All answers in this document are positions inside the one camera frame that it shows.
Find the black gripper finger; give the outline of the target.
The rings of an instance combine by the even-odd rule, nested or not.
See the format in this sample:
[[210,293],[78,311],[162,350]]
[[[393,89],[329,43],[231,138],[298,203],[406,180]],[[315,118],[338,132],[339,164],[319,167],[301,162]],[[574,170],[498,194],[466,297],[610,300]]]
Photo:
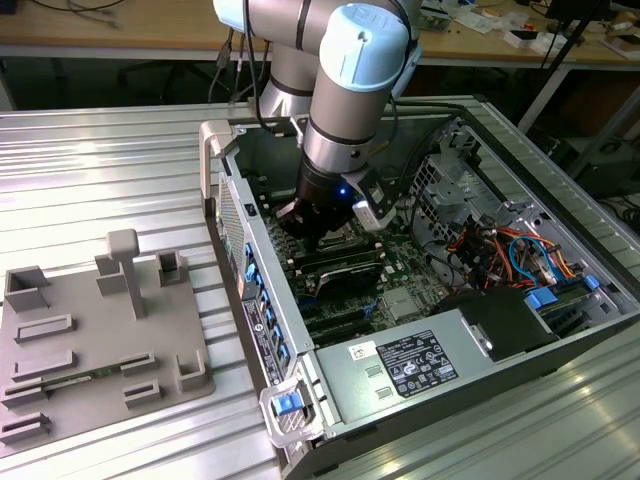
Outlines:
[[347,216],[340,225],[332,226],[327,233],[319,240],[320,249],[338,247],[354,239],[351,226],[353,216]]
[[307,250],[315,250],[320,238],[318,216],[312,204],[294,198],[275,210],[275,217],[282,230],[303,242]]

